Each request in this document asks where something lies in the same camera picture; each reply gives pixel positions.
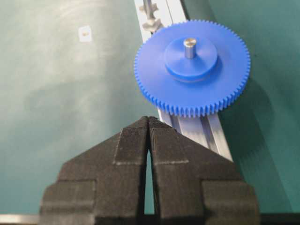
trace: plastic gear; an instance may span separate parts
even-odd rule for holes
[[[185,59],[185,38],[197,40],[194,59]],[[237,99],[250,65],[245,43],[232,30],[215,22],[187,21],[153,34],[138,50],[134,70],[142,94],[153,105],[170,115],[200,117]]]

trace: green mat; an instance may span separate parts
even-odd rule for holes
[[[300,213],[300,1],[206,2],[184,1],[189,17],[214,15],[251,53],[245,91],[219,114],[233,160],[262,213]]]
[[[38,213],[63,162],[158,114],[134,78],[134,1],[1,1],[0,27],[0,213]]]

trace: metal shaft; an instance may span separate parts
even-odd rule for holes
[[[183,45],[184,45],[184,51],[185,51],[185,56],[188,59],[192,59],[196,55],[196,39],[194,38],[187,38],[184,40]]]
[[[151,0],[143,0],[144,2],[144,10],[146,12],[147,15],[147,19],[155,19],[154,15],[153,15],[153,8],[152,8],[152,1]]]

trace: small label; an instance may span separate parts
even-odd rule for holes
[[[92,31],[90,26],[84,26],[78,28],[78,35],[80,42],[91,42],[92,41]]]

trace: gear teeth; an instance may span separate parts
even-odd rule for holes
[[[152,96],[146,89],[145,87],[143,87],[142,82],[140,81],[139,78],[139,74],[138,74],[138,59],[139,59],[139,55],[140,52],[142,51],[144,45],[151,39],[149,38],[148,40],[145,41],[145,43],[143,43],[140,48],[137,50],[136,56],[135,56],[135,60],[134,60],[134,73],[135,73],[135,79],[136,82],[138,84],[138,87],[141,91],[141,93],[156,107],[159,107],[160,109],[162,109],[165,113],[168,113],[170,115],[175,115],[175,116],[180,116],[180,117],[200,117],[200,116],[206,116],[206,115],[210,115],[213,113],[216,113],[218,111],[221,111],[223,109],[226,109],[228,106],[230,106],[242,93],[242,91],[244,90],[249,75],[250,75],[250,69],[251,69],[251,58],[250,58],[250,52],[245,44],[245,42],[240,38],[240,36],[238,34],[236,34],[234,31],[232,31],[231,29],[229,29],[228,27],[221,25],[219,23],[216,23],[214,21],[208,21],[208,20],[186,20],[177,24],[173,24],[173,25],[169,25],[167,27],[161,28],[159,30],[157,30],[152,37],[156,36],[157,34],[159,34],[162,30],[164,29],[168,29],[172,26],[181,26],[185,23],[198,23],[198,22],[202,22],[202,23],[211,23],[215,26],[219,26],[224,30],[227,30],[229,32],[231,32],[241,43],[242,46],[244,47],[246,56],[247,56],[247,69],[246,72],[244,74],[244,78],[241,81],[241,83],[238,85],[237,89],[235,91],[233,91],[230,95],[226,96],[225,98],[223,98],[221,101],[211,104],[211,105],[206,105],[206,106],[202,106],[202,107],[179,107],[179,106],[174,106],[174,105],[169,105],[168,103],[163,102],[162,100],[155,98],[154,96]]]

